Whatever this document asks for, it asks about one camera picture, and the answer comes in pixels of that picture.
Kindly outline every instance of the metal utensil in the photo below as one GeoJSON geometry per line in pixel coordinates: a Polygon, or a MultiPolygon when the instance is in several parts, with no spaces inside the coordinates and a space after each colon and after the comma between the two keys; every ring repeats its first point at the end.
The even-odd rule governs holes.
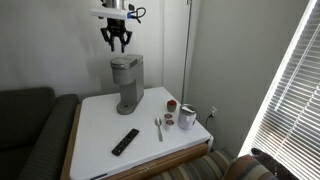
{"type": "Polygon", "coordinates": [[[156,123],[156,125],[157,125],[158,128],[159,128],[159,141],[162,142],[162,133],[161,133],[161,129],[160,129],[160,126],[161,126],[162,122],[161,122],[160,117],[157,117],[157,118],[156,118],[155,123],[156,123]]]}

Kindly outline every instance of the mug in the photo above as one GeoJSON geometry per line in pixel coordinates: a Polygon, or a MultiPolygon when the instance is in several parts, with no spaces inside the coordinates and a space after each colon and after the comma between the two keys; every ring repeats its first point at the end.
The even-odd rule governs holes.
{"type": "Polygon", "coordinates": [[[178,125],[181,129],[191,129],[196,122],[196,109],[190,104],[180,106],[178,125]]]}

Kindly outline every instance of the coffee maker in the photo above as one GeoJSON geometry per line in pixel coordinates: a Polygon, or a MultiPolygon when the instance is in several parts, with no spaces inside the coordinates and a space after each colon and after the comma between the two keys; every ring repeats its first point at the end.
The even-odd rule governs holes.
{"type": "Polygon", "coordinates": [[[117,112],[128,115],[134,112],[144,94],[143,56],[127,55],[110,62],[113,82],[120,87],[121,101],[117,112]]]}

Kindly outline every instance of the black remote control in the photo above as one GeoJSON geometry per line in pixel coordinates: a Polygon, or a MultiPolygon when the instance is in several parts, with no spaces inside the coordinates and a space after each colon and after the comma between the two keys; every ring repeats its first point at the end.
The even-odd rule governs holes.
{"type": "Polygon", "coordinates": [[[134,137],[139,133],[139,130],[132,129],[121,142],[111,151],[112,154],[120,156],[122,151],[130,144],[134,137]]]}

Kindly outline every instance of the table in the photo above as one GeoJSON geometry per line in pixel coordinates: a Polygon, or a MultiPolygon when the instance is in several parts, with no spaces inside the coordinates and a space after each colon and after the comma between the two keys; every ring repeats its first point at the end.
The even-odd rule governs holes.
{"type": "MultiPolygon", "coordinates": [[[[163,124],[163,142],[159,142],[158,127],[154,120],[157,116],[164,120],[163,115],[168,113],[166,102],[170,99],[174,98],[163,87],[146,89],[135,112],[130,115],[120,115],[116,111],[120,94],[85,99],[72,155],[70,178],[109,177],[208,140],[211,144],[213,137],[197,121],[191,130],[182,130],[177,124],[171,127],[163,124]],[[111,154],[112,149],[132,128],[138,129],[140,133],[119,157],[111,154]]],[[[177,123],[178,109],[172,115],[177,123]]]]}

